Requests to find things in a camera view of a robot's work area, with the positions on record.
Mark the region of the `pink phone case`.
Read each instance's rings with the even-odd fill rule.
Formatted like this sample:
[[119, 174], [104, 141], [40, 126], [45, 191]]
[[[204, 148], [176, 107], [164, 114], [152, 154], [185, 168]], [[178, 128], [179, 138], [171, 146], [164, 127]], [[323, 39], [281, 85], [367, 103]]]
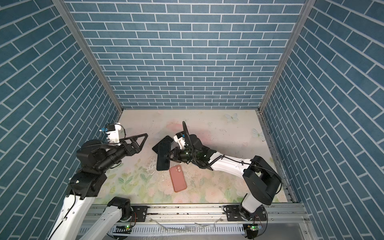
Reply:
[[169, 172], [175, 193], [186, 190], [187, 183], [185, 180], [184, 172], [182, 170], [182, 166], [173, 166], [169, 169]]

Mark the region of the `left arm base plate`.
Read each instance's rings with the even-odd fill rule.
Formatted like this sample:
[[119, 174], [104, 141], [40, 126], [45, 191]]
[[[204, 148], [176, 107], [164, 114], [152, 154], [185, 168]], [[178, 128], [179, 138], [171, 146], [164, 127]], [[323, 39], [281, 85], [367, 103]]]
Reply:
[[145, 222], [147, 218], [148, 206], [123, 207], [120, 222]]

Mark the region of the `black phone screen up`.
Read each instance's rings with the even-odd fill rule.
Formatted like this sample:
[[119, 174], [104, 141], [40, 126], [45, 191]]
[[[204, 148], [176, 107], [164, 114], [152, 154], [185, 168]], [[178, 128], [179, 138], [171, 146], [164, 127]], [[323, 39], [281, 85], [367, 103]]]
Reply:
[[165, 152], [168, 153], [171, 150], [172, 143], [174, 142], [173, 138], [170, 136], [165, 136], [162, 140], [160, 140], [152, 150], [158, 154], [160, 148], [164, 148]]

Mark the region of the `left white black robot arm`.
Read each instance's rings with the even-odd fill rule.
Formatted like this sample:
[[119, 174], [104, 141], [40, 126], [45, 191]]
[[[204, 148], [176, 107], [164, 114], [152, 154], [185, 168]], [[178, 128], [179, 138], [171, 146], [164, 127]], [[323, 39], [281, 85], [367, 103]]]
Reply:
[[[76, 239], [85, 216], [98, 196], [107, 176], [107, 170], [125, 157], [141, 152], [148, 134], [131, 136], [117, 143], [104, 144], [100, 140], [85, 142], [76, 156], [82, 168], [70, 179], [58, 219], [49, 235], [50, 240]], [[137, 222], [137, 214], [129, 199], [114, 197], [99, 219], [82, 236], [83, 240], [101, 240], [118, 222], [129, 226]]]

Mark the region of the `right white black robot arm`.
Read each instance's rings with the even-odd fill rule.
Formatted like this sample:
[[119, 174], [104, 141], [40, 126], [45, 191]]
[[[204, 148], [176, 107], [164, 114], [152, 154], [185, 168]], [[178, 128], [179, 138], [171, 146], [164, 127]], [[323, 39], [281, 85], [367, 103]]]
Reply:
[[193, 164], [200, 169], [221, 171], [242, 178], [249, 192], [238, 206], [246, 221], [257, 215], [262, 206], [269, 206], [282, 186], [278, 173], [260, 156], [252, 159], [229, 157], [202, 144], [196, 135], [179, 132], [174, 136], [177, 146], [165, 155], [177, 163]]

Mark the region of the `black phone case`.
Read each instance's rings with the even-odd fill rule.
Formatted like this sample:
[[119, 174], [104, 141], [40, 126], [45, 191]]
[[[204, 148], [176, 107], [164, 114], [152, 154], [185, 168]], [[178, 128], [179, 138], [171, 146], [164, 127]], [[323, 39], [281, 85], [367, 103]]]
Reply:
[[159, 149], [157, 158], [157, 171], [167, 171], [170, 168], [169, 152], [166, 153], [164, 148]]

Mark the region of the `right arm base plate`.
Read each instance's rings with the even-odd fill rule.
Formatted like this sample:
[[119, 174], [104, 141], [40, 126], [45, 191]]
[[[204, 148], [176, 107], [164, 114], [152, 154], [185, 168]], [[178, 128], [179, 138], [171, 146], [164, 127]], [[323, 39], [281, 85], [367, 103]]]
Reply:
[[267, 211], [263, 205], [253, 213], [248, 212], [241, 205], [226, 205], [223, 206], [223, 210], [229, 222], [266, 221], [268, 219]]

